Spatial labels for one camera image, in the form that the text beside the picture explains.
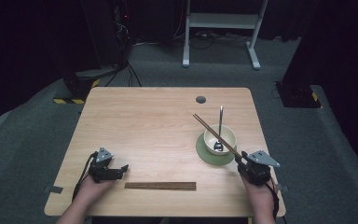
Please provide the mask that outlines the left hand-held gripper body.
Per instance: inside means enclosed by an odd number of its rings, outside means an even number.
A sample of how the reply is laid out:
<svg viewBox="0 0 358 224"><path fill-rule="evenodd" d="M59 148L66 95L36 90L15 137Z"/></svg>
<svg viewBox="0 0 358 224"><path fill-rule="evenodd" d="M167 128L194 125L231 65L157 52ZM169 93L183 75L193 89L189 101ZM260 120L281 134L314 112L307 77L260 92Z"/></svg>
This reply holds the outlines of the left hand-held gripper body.
<svg viewBox="0 0 358 224"><path fill-rule="evenodd" d="M112 159L113 154L104 147L100 147L100 149L95 153L89 167L89 175L96 183L111 180L110 177L113 174L122 174L120 169L109 168L109 164Z"/></svg>

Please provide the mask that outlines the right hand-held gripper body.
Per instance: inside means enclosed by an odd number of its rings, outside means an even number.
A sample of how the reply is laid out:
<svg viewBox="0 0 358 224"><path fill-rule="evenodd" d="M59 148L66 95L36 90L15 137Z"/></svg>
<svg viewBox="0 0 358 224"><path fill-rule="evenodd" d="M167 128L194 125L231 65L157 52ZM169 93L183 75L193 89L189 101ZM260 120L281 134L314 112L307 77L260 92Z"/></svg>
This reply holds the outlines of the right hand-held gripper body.
<svg viewBox="0 0 358 224"><path fill-rule="evenodd" d="M246 173L241 175L256 186L264 185L271 179L271 167L281 166L264 150L248 154L248 158L245 163Z"/></svg>

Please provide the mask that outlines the cream ceramic bowl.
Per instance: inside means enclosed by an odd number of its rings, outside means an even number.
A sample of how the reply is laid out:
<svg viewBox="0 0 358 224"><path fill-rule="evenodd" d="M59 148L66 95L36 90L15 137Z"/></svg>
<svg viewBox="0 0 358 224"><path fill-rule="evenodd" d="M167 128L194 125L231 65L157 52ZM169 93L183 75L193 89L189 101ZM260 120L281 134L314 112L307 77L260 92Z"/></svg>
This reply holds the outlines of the cream ceramic bowl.
<svg viewBox="0 0 358 224"><path fill-rule="evenodd" d="M236 134L226 125L219 126L218 124L212 125L211 128L227 142L232 147L237 145L237 136ZM217 138L208 130L203 134L204 143L209 152L216 156L224 156L229 153L229 149L226 146L223 146L222 150L215 150L214 145L217 142Z"/></svg>

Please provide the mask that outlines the row of brown chopsticks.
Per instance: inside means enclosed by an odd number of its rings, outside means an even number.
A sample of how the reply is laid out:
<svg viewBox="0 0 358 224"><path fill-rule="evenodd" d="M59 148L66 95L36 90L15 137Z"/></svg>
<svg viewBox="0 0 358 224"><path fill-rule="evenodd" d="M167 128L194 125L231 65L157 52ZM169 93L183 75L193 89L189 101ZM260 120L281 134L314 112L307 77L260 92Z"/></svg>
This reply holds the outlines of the row of brown chopsticks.
<svg viewBox="0 0 358 224"><path fill-rule="evenodd" d="M197 189L196 182L127 182L126 189L164 189L164 190L190 190Z"/></svg>

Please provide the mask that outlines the person's left hand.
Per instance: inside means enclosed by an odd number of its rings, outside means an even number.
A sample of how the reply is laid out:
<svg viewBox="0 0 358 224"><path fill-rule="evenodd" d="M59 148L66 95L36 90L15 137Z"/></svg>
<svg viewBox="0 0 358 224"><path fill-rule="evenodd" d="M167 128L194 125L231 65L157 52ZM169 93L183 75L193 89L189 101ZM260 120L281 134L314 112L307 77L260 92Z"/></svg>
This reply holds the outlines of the person's left hand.
<svg viewBox="0 0 358 224"><path fill-rule="evenodd" d="M92 177L87 176L80 184L74 202L89 207L97 202L114 185L114 183L114 180L96 183Z"/></svg>

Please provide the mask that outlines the person's right hand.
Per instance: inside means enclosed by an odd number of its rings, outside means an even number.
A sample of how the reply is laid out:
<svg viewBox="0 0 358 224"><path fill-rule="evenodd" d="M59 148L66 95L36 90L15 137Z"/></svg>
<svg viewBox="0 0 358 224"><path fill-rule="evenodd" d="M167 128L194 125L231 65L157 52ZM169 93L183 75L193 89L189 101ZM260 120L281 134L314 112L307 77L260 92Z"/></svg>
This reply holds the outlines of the person's right hand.
<svg viewBox="0 0 358 224"><path fill-rule="evenodd" d="M256 186L251 184L244 177L241 179L246 188L250 205L255 215L271 215L274 209L274 199L271 191L273 183L268 181L264 185Z"/></svg>

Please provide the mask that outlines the green round saucer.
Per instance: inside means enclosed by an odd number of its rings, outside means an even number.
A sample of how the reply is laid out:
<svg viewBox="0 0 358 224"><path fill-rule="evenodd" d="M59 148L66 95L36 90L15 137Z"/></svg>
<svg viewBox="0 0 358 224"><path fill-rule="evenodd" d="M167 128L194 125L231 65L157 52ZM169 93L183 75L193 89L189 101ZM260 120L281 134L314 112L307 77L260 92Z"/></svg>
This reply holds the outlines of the green round saucer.
<svg viewBox="0 0 358 224"><path fill-rule="evenodd" d="M212 154L205 145L202 134L197 139L196 150L199 157L211 165L223 166L231 163L234 160L234 155L231 152L228 152L228 154L223 156Z"/></svg>

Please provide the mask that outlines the metal spoon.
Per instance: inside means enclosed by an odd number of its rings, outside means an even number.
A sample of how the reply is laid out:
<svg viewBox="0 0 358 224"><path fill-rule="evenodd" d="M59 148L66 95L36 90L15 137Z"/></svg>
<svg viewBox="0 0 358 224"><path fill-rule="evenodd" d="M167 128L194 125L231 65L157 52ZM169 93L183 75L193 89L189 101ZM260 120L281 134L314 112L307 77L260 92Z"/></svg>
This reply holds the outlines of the metal spoon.
<svg viewBox="0 0 358 224"><path fill-rule="evenodd" d="M218 135L221 135L222 124L223 124L223 114L224 114L224 107L221 105L220 110L219 110ZM221 152L223 150L223 145L219 139L216 140L216 142L213 146L213 150L219 151L219 152Z"/></svg>

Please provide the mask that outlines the black striped stand base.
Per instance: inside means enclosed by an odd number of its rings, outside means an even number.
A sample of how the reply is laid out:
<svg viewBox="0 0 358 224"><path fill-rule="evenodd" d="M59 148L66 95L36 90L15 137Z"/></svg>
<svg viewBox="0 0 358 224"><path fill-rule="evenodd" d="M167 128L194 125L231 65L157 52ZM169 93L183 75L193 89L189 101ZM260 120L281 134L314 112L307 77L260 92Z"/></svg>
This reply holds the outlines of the black striped stand base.
<svg viewBox="0 0 358 224"><path fill-rule="evenodd" d="M53 101L56 104L82 105L90 93L100 82L96 70L81 72L65 72L62 74L62 84L56 91Z"/></svg>
<svg viewBox="0 0 358 224"><path fill-rule="evenodd" d="M321 108L317 94L311 87L297 89L281 82L276 82L275 87L279 93L282 105L292 108Z"/></svg>

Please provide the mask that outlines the dark curtain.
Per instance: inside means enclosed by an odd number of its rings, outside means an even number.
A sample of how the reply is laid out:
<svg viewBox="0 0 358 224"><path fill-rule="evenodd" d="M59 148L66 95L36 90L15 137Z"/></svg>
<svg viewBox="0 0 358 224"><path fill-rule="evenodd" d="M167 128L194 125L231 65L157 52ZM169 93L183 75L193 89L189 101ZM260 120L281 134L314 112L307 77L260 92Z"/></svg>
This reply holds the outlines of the dark curtain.
<svg viewBox="0 0 358 224"><path fill-rule="evenodd" d="M358 156L358 0L319 0L283 85L323 88Z"/></svg>
<svg viewBox="0 0 358 224"><path fill-rule="evenodd" d="M0 116L67 72L98 66L88 0L0 0Z"/></svg>

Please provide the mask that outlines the white metal stand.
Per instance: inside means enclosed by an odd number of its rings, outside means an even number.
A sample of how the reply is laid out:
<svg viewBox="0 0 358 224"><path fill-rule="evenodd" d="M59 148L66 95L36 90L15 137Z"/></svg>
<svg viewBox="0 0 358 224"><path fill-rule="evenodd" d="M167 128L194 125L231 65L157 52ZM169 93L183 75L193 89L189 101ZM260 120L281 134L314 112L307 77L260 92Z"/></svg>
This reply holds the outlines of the white metal stand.
<svg viewBox="0 0 358 224"><path fill-rule="evenodd" d="M255 42L264 19L269 0L262 0L257 14L222 14L222 13L195 13L191 11L191 0L186 0L186 27L182 66L190 66L190 29L191 28L228 28L252 30L252 37L245 43L254 70L260 70L261 64L255 52Z"/></svg>

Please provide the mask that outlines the dark equipment rack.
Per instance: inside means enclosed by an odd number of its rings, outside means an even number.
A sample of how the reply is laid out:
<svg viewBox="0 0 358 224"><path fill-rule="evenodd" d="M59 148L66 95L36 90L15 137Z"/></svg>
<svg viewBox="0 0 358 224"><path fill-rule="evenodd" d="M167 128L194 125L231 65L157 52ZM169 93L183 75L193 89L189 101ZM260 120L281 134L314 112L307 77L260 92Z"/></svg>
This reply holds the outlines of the dark equipment rack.
<svg viewBox="0 0 358 224"><path fill-rule="evenodd" d="M81 0L98 64L116 70L125 66L130 28L124 0Z"/></svg>

